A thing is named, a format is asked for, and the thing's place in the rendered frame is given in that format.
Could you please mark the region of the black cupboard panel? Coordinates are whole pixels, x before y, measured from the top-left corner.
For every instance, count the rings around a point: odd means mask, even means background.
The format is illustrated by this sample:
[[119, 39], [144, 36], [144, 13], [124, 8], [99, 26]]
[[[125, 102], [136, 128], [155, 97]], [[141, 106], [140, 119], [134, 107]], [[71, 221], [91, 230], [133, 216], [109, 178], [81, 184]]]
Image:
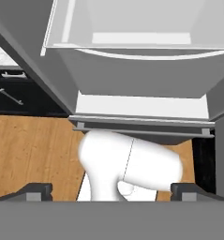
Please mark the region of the black cupboard panel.
[[203, 190], [215, 193], [216, 151], [214, 138], [194, 138], [192, 140], [195, 183]]

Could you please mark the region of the black drawer front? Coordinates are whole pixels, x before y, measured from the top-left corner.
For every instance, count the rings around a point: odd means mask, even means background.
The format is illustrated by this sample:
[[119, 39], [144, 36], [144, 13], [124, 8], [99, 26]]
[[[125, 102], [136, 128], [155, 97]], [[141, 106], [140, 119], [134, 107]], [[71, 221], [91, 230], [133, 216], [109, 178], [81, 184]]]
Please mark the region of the black drawer front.
[[0, 84], [2, 83], [25, 83], [25, 84], [35, 84], [36, 82], [27, 74], [27, 79], [20, 78], [3, 78], [1, 76], [2, 73], [7, 72], [8, 74], [22, 74], [23, 70], [8, 70], [8, 69], [0, 69]]

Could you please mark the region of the grey fridge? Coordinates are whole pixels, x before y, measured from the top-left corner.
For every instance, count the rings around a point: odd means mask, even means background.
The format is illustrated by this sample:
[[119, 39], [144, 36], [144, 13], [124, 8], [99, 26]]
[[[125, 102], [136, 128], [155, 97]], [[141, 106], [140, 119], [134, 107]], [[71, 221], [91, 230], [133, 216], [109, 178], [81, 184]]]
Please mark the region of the grey fridge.
[[224, 197], [224, 0], [0, 0], [0, 43], [75, 127], [211, 128]]

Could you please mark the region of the black cupboard door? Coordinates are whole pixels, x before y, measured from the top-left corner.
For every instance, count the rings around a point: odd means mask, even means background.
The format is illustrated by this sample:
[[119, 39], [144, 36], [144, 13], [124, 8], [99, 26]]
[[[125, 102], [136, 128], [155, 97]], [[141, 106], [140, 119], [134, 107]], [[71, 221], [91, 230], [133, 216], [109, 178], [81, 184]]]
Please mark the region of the black cupboard door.
[[34, 116], [67, 116], [67, 113], [39, 86], [25, 83], [2, 83], [7, 93], [23, 102], [19, 105], [0, 93], [0, 113], [34, 115]]

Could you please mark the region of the white rounded object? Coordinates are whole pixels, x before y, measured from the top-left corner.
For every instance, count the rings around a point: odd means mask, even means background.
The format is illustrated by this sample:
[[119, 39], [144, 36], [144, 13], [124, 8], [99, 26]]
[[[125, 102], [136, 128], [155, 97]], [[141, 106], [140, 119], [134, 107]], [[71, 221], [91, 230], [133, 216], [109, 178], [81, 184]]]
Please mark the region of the white rounded object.
[[115, 132], [88, 131], [80, 141], [78, 157], [88, 176], [93, 202], [122, 202], [120, 182], [168, 191], [183, 176], [182, 160], [172, 150]]

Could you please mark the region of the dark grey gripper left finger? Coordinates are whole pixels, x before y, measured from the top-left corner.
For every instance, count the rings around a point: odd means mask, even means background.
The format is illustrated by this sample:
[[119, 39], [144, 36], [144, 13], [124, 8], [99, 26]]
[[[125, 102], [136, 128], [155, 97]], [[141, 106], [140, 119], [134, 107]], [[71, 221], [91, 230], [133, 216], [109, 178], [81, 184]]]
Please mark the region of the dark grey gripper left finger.
[[29, 183], [16, 192], [0, 196], [0, 201], [46, 202], [52, 200], [52, 183]]

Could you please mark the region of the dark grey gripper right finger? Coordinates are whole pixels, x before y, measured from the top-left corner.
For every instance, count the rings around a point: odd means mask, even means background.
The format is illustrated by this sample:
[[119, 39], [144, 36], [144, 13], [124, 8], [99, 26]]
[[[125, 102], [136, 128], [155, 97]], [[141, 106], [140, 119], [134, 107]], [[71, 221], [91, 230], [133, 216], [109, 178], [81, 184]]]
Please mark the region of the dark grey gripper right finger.
[[224, 197], [209, 193], [193, 183], [171, 184], [171, 200], [177, 202], [224, 201]]

